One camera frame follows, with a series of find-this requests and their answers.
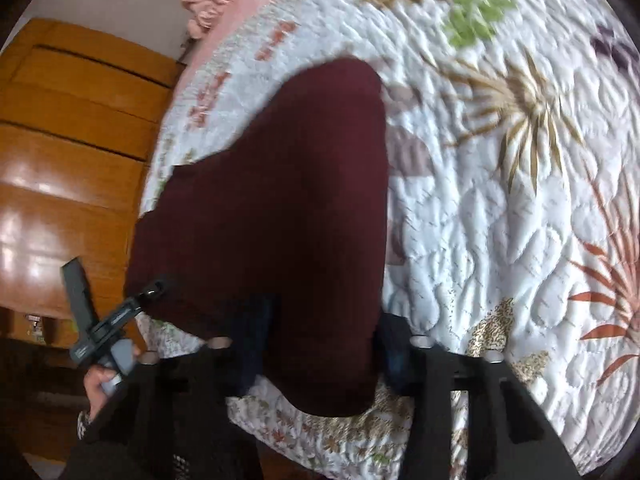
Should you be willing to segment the checkered left sleeve forearm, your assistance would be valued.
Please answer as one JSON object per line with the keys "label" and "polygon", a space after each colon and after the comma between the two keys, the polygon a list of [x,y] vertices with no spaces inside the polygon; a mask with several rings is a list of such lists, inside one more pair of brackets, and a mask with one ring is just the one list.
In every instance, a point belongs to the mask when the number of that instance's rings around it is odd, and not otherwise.
{"label": "checkered left sleeve forearm", "polygon": [[81,411],[77,417],[77,437],[82,440],[85,437],[86,431],[89,428],[92,419],[90,413],[87,411]]}

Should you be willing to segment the person's left hand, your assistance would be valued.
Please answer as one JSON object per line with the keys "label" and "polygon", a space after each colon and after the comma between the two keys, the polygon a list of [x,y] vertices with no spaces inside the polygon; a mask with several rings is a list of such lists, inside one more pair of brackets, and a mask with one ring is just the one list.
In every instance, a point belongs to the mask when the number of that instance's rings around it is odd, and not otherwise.
{"label": "person's left hand", "polygon": [[89,402],[86,422],[92,422],[98,416],[108,400],[108,395],[103,390],[103,385],[110,382],[117,373],[111,368],[96,364],[90,366],[84,377],[84,386]]}

